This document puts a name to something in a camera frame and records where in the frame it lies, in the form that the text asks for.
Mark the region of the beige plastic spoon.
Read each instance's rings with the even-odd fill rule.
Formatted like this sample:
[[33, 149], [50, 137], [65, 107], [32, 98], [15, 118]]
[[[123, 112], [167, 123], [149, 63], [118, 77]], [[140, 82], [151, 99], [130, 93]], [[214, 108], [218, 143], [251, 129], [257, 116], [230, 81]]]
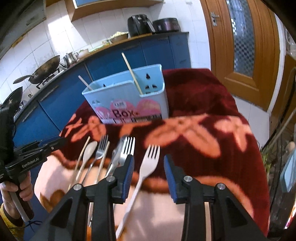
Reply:
[[76, 175], [75, 183], [79, 182], [79, 180], [80, 180], [80, 178], [82, 176], [82, 172], [83, 172], [83, 170], [84, 170], [84, 168], [86, 166], [86, 163], [91, 158], [92, 154], [96, 150], [96, 147], [97, 147], [97, 141], [92, 141], [86, 146], [86, 149], [85, 149], [84, 154], [83, 154], [82, 165], [80, 166], [79, 171], [78, 171], [78, 173]]

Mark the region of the steel fork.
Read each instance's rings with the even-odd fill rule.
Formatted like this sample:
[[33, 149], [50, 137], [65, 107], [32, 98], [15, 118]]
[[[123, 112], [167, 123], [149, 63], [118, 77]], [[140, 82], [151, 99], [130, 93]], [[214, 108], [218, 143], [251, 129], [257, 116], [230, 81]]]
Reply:
[[86, 174], [85, 174], [85, 176], [84, 176], [84, 178], [82, 180], [82, 185], [85, 184], [87, 176], [90, 173], [90, 171], [91, 171], [93, 165], [95, 164], [95, 162], [97, 160], [100, 160], [104, 156], [104, 152], [105, 152], [105, 149], [106, 149], [106, 146], [107, 146], [107, 142], [108, 142], [108, 135], [104, 135], [101, 138], [101, 140], [100, 140], [100, 142], [98, 144], [98, 147], [97, 147], [97, 150], [96, 150], [96, 153], [95, 153], [95, 158], [92, 161], [92, 163], [90, 164], [90, 166], [89, 166], [89, 168], [88, 168], [88, 170], [87, 170], [87, 172], [86, 172]]
[[126, 137], [120, 152], [118, 165], [123, 166], [128, 155], [134, 155], [135, 137]]

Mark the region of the bamboo chopstick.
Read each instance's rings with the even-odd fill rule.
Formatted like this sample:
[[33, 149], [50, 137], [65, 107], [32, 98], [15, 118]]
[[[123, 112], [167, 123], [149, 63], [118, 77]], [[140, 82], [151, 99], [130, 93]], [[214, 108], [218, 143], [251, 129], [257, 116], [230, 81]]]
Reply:
[[138, 92], [140, 93], [140, 95], [143, 95], [143, 92], [142, 92], [142, 90], [140, 88], [140, 85], [138, 84], [138, 81], [137, 81], [137, 79], [136, 79], [136, 77], [135, 77], [135, 75], [133, 73], [133, 70], [132, 70], [132, 68], [131, 68], [131, 66], [130, 66], [130, 64], [129, 64], [126, 56], [125, 56], [125, 54], [122, 52], [121, 55], [122, 55], [122, 57], [123, 57], [123, 59], [124, 59], [124, 61], [126, 63], [126, 66], [128, 67], [128, 70], [129, 70], [129, 72], [130, 72], [130, 74], [131, 74], [131, 76], [133, 78], [133, 81], [134, 81], [134, 83], [135, 83], [135, 85], [136, 85], [136, 87], [138, 89]]

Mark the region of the blue base cabinets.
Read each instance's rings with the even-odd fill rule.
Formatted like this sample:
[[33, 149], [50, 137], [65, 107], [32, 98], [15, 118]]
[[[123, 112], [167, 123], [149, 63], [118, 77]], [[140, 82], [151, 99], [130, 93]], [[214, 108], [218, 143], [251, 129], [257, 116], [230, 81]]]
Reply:
[[92, 109], [82, 95], [86, 86], [78, 75], [90, 85], [101, 78], [127, 71], [122, 52], [132, 70], [155, 64], [162, 66], [162, 72], [191, 66], [187, 32], [141, 36], [98, 51], [61, 71], [29, 99], [15, 117], [15, 146], [58, 135], [83, 102]]

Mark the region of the black wok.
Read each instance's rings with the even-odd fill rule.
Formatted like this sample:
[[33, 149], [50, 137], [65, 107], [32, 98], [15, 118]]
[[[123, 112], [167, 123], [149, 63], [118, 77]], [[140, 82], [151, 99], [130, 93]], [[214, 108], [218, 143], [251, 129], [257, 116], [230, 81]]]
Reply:
[[58, 69], [59, 64], [60, 56], [57, 55], [42, 64], [33, 74], [22, 76], [16, 79], [13, 84], [20, 83], [27, 78], [29, 78], [29, 82], [31, 84], [40, 84], [43, 80], [45, 80]]
[[15, 114], [19, 109], [23, 97], [23, 88], [15, 89], [1, 105], [1, 110], [8, 110], [9, 113]]

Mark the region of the red floral blanket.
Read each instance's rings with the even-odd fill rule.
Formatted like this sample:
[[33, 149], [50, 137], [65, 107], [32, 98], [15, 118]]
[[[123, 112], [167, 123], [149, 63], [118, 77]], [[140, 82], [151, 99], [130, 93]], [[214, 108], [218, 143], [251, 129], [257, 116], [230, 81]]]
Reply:
[[34, 192], [51, 212], [68, 190], [73, 171], [88, 137], [109, 135], [111, 153], [124, 135], [135, 137], [134, 173], [128, 200], [114, 210], [115, 228], [135, 190], [139, 168], [149, 144], [159, 145], [158, 166], [143, 182], [118, 240], [181, 240], [185, 205], [170, 197], [164, 156], [203, 184], [224, 183], [266, 236], [269, 229], [269, 190], [257, 140], [235, 100], [208, 69], [164, 70], [169, 116], [125, 125], [104, 125], [85, 100], [63, 128], [67, 143], [48, 157]]

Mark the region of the steel kettle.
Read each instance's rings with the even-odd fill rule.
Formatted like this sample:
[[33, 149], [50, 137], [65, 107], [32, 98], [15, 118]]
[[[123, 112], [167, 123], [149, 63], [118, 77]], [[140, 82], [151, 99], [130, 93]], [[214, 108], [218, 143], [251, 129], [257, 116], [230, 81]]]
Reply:
[[71, 52], [67, 53], [63, 57], [64, 63], [60, 62], [60, 65], [64, 68], [70, 68], [71, 66], [75, 65], [78, 62], [78, 53], [76, 52]]

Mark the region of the white ceramic bowl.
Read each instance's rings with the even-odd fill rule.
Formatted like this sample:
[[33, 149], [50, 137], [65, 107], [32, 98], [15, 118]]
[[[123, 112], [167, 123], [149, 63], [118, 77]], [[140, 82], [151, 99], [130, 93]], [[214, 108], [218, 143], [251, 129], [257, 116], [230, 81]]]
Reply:
[[88, 54], [89, 54], [89, 50], [88, 49], [80, 50], [78, 52], [78, 59], [82, 59], [82, 58], [86, 57]]

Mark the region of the light blue utensil box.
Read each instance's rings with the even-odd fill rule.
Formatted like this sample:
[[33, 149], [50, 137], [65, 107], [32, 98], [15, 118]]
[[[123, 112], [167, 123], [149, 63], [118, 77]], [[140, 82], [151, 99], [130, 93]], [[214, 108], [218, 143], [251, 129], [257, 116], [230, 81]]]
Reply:
[[82, 95], [103, 124], [139, 123], [169, 117], [165, 81], [160, 64], [123, 71], [90, 84]]

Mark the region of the range hood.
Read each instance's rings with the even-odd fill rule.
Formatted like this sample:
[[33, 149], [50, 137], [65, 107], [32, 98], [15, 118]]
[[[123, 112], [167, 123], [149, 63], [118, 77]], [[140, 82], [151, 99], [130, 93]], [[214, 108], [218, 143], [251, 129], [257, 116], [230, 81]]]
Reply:
[[14, 42], [46, 19], [46, 1], [1, 1], [1, 57]]

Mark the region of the metal bowl with food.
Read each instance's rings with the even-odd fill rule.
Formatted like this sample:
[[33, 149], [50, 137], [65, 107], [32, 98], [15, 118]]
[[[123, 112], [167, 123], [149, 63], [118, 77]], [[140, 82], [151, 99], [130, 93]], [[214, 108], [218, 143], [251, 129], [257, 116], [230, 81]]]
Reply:
[[119, 32], [117, 31], [115, 34], [110, 36], [108, 39], [112, 44], [118, 43], [128, 38], [128, 32]]

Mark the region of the black air fryer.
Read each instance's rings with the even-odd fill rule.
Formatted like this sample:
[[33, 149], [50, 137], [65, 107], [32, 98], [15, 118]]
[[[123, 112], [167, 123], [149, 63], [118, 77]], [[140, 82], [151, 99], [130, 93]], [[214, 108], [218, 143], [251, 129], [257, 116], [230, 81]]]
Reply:
[[127, 20], [127, 27], [131, 37], [154, 34], [156, 32], [152, 22], [144, 14], [130, 16]]

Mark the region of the wooden door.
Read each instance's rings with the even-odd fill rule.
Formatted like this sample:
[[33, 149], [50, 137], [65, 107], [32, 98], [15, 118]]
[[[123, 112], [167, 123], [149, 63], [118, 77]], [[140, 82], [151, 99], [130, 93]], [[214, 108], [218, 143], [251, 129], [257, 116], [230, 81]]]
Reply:
[[274, 13], [262, 1], [207, 0], [211, 71], [227, 90], [268, 110], [280, 63]]

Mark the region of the dark rice cooker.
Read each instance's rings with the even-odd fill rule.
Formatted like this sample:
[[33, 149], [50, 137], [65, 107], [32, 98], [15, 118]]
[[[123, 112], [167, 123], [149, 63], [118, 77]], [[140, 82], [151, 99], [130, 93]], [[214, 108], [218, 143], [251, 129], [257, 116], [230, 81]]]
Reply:
[[152, 22], [156, 33], [180, 32], [181, 27], [177, 18], [163, 18]]

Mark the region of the blue wall cabinet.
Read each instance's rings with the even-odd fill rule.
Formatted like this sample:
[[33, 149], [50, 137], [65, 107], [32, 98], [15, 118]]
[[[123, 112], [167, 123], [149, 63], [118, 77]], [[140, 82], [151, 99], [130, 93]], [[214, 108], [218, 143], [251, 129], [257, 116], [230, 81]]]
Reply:
[[122, 8], [148, 8], [164, 1], [119, 0], [119, 1], [65, 1], [70, 21], [84, 18], [88, 15]]

